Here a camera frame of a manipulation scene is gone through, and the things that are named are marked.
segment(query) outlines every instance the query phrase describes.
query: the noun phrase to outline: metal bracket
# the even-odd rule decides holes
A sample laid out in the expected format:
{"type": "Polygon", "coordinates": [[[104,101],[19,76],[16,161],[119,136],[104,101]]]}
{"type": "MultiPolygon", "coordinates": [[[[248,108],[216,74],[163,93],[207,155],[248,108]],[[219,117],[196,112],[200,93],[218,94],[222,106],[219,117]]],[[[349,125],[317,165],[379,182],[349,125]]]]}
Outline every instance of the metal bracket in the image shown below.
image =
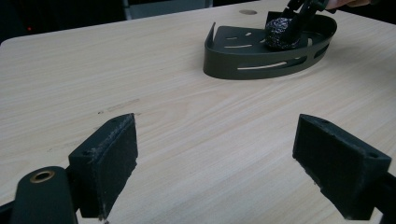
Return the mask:
{"type": "MultiPolygon", "coordinates": [[[[269,12],[267,21],[281,12],[269,12]]],[[[265,30],[213,24],[205,42],[204,72],[216,78],[248,80],[282,77],[302,71],[323,58],[337,29],[335,20],[315,15],[296,49],[275,50],[265,46],[265,30]]]]}

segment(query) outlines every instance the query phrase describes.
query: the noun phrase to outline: wood grain surface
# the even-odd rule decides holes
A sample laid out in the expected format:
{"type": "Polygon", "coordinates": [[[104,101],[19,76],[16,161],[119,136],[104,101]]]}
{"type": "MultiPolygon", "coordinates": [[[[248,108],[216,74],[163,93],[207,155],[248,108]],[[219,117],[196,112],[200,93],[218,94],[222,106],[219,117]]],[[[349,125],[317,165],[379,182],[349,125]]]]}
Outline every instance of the wood grain surface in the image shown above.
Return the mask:
{"type": "MultiPolygon", "coordinates": [[[[0,47],[0,204],[108,119],[135,113],[138,164],[115,223],[346,221],[292,156],[299,114],[327,119],[396,156],[396,26],[337,11],[324,58],[286,77],[203,72],[219,25],[262,28],[266,0],[32,35],[0,47]],[[248,15],[240,10],[255,10],[248,15]]],[[[395,162],[390,173],[396,175],[395,162]]],[[[79,219],[79,223],[98,223],[79,219]]]]}

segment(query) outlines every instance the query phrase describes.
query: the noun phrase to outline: screw hole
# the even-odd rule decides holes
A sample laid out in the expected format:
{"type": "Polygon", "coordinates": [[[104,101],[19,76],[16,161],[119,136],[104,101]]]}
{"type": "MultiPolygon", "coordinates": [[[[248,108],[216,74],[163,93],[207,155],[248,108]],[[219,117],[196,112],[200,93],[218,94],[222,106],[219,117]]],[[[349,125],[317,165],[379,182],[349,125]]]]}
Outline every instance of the screw hole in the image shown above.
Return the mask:
{"type": "Polygon", "coordinates": [[[39,183],[42,183],[44,181],[51,179],[54,175],[55,175],[55,172],[53,172],[51,170],[42,171],[42,172],[39,172],[39,173],[33,175],[30,178],[30,182],[32,182],[34,184],[39,184],[39,183]]]}
{"type": "Polygon", "coordinates": [[[376,155],[374,152],[369,152],[369,157],[378,158],[378,155],[376,155]]]}

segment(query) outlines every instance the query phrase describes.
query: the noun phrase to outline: black object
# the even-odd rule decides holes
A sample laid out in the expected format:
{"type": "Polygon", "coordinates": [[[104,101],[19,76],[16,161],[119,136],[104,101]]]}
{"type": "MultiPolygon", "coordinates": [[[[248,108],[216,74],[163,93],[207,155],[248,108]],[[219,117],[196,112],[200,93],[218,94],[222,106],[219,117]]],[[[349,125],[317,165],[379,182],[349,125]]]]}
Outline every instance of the black object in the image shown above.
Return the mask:
{"type": "Polygon", "coordinates": [[[396,17],[394,15],[393,10],[389,10],[390,8],[396,8],[396,1],[393,0],[382,0],[380,2],[372,1],[372,3],[367,6],[363,6],[363,7],[342,6],[339,7],[338,10],[342,10],[345,12],[353,13],[356,15],[360,15],[367,18],[384,21],[396,25],[396,17]]]}
{"type": "Polygon", "coordinates": [[[78,223],[107,218],[136,167],[134,115],[106,122],[69,155],[70,165],[45,167],[18,184],[15,201],[0,208],[0,223],[78,223]]]}
{"type": "Polygon", "coordinates": [[[325,119],[300,115],[293,158],[344,218],[369,220],[377,207],[381,223],[396,223],[391,157],[325,119]]]}
{"type": "Polygon", "coordinates": [[[231,4],[240,4],[246,2],[254,2],[258,0],[213,0],[213,7],[227,6],[231,4]]]}
{"type": "Polygon", "coordinates": [[[326,8],[328,2],[329,0],[290,0],[279,18],[267,22],[264,44],[274,49],[295,49],[305,26],[314,19],[317,11],[326,8]]]}
{"type": "Polygon", "coordinates": [[[8,0],[0,0],[0,44],[15,36],[27,35],[27,31],[8,0]]]}
{"type": "MultiPolygon", "coordinates": [[[[269,12],[267,21],[282,13],[269,12]]],[[[315,15],[304,28],[298,47],[290,50],[264,46],[265,31],[215,24],[205,42],[204,72],[223,79],[260,79],[281,77],[312,66],[323,58],[337,24],[330,17],[315,15]]]]}
{"type": "Polygon", "coordinates": [[[14,6],[29,35],[125,21],[121,0],[0,1],[9,1],[14,6]]]}

